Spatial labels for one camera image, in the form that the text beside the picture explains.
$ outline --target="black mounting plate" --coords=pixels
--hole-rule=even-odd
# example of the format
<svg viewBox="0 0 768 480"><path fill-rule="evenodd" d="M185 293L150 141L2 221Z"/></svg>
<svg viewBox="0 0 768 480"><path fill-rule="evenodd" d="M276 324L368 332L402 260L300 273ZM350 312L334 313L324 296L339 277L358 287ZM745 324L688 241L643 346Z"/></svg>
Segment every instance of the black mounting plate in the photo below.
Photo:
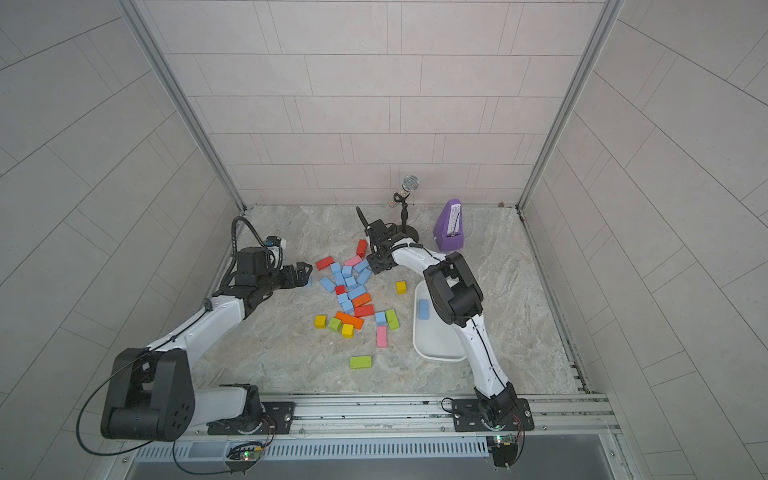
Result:
<svg viewBox="0 0 768 480"><path fill-rule="evenodd" d="M456 418L456 415L453 415L453 427L457 432L495 432L495 430L491 430L485 426L479 413L468 413L478 411L477 400L452 400L451 406L452 410L458 413L458 418ZM522 420L524 430L533 430L535 427L533 417L525 415L525 412L530 411L531 407L528 405L528 400L518 398L518 406L516 409L512 410L512 413L507 417L508 421L503 431L517 431L518 427L515 424L515 420L512 418L512 414L517 415L518 418Z"/></svg>

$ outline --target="blue block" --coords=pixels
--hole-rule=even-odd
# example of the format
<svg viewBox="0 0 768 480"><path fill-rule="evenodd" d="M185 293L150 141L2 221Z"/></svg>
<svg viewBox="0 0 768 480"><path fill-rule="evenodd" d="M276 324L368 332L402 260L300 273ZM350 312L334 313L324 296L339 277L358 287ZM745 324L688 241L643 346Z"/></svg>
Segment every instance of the blue block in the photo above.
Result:
<svg viewBox="0 0 768 480"><path fill-rule="evenodd" d="M341 304L341 310L344 310L344 313L348 313L349 315L352 315L355 312L355 306L352 305L352 302L347 300L346 302Z"/></svg>
<svg viewBox="0 0 768 480"><path fill-rule="evenodd" d="M351 290L351 291L347 292L347 295L349 295L349 299L350 300L354 300L355 298L357 298L358 296L363 295L366 292L368 292L368 290L366 290L366 288L361 285L361 286L358 286L357 288L355 288L354 290Z"/></svg>
<svg viewBox="0 0 768 480"><path fill-rule="evenodd" d="M360 272L362 272L362 271L363 271L363 269L365 269L365 268L366 268L366 267L368 267L368 266L369 266L369 264L368 264L368 260L366 260L366 259L362 259L362 262L360 262L360 263L358 263L357 265L355 265L355 271L356 271L357 273L360 273Z"/></svg>
<svg viewBox="0 0 768 480"><path fill-rule="evenodd" d="M419 300L419 319L429 320L429 300Z"/></svg>
<svg viewBox="0 0 768 480"><path fill-rule="evenodd" d="M320 280L320 285L324 286L325 289L328 290L328 293L331 293L332 291L334 291L336 289L336 285L334 285L333 282L331 281L331 279L328 278L327 276L324 276Z"/></svg>
<svg viewBox="0 0 768 480"><path fill-rule="evenodd" d="M366 268L363 270L360 275L357 276L357 284L358 285L365 285L368 279L373 275L373 272L370 268Z"/></svg>

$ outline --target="orange block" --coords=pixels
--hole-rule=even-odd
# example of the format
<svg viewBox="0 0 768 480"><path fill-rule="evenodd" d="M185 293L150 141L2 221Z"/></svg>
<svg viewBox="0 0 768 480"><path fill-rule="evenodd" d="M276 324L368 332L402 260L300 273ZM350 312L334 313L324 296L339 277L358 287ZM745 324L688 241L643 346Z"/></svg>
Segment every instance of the orange block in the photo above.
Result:
<svg viewBox="0 0 768 480"><path fill-rule="evenodd" d="M362 329L362 319L359 319L356 316L351 316L344 312L336 312L334 317L341 320L341 323L354 326L358 330Z"/></svg>
<svg viewBox="0 0 768 480"><path fill-rule="evenodd" d="M366 303L370 302L371 300L372 300L371 299L371 294L370 293L364 293L363 295L358 296L357 298L353 298L352 299L352 305L353 306L365 305Z"/></svg>

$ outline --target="gray marble surface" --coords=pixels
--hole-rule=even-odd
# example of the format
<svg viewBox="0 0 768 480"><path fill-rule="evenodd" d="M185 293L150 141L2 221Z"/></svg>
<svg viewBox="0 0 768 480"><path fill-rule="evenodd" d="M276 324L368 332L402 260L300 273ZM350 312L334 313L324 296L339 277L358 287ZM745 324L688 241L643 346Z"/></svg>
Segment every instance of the gray marble surface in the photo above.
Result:
<svg viewBox="0 0 768 480"><path fill-rule="evenodd" d="M442 207L411 206L409 224L422 243L437 250L432 227ZM363 208L368 221L399 222L399 208ZM286 239L284 263L314 264L355 255L362 225L354 207L265 206L248 217L262 236ZM496 355L521 394L576 393L568 359L539 281L528 241L514 208L465 207L465 246L460 250L485 294L483 307ZM256 244L243 229L238 247ZM275 292L229 331L194 366L196 387L253 383L261 392L471 393L472 371L464 360L436 363L413 348L413 290L419 275L405 267L373 276L366 288L377 311L394 308L400 328L389 345L376 348L376 321L344 339L316 329L315 315L330 319L339 309L335 295L319 284L330 269L312 272L313 285ZM397 295L395 281L408 293ZM350 356L371 355L371 369L351 370Z"/></svg>

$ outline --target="white tray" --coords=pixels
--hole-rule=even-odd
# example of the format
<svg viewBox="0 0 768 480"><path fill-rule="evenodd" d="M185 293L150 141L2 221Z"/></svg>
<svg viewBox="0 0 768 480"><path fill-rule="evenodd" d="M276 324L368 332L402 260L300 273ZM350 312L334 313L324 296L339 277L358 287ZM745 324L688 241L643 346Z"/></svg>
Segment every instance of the white tray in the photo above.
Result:
<svg viewBox="0 0 768 480"><path fill-rule="evenodd" d="M419 300L429 302L429 319L419 318ZM424 280L416 286L413 299L413 348L433 362L461 362L467 356L453 327L443 322L432 305Z"/></svg>

